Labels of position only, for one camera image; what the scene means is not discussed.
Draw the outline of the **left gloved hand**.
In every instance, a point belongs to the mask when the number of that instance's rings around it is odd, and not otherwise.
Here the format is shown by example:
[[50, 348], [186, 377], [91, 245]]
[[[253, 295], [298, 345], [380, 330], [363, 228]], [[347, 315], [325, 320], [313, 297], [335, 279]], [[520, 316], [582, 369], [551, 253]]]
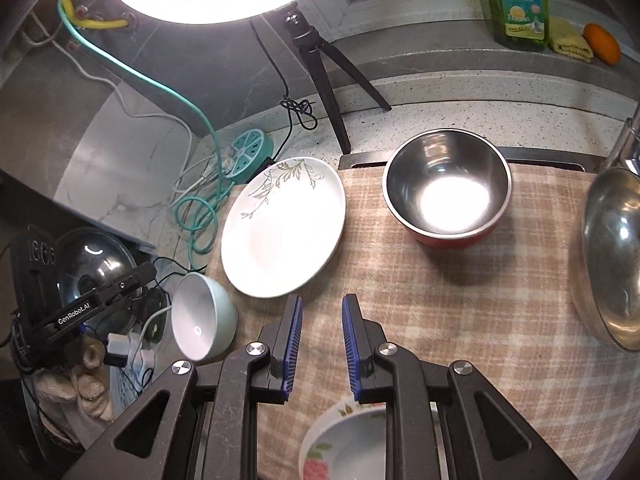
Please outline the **left gloved hand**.
[[97, 339], [82, 336], [79, 351], [78, 364], [38, 370], [34, 376], [35, 393], [41, 408], [60, 427], [67, 422], [66, 408], [101, 422], [114, 419], [103, 365], [104, 345]]

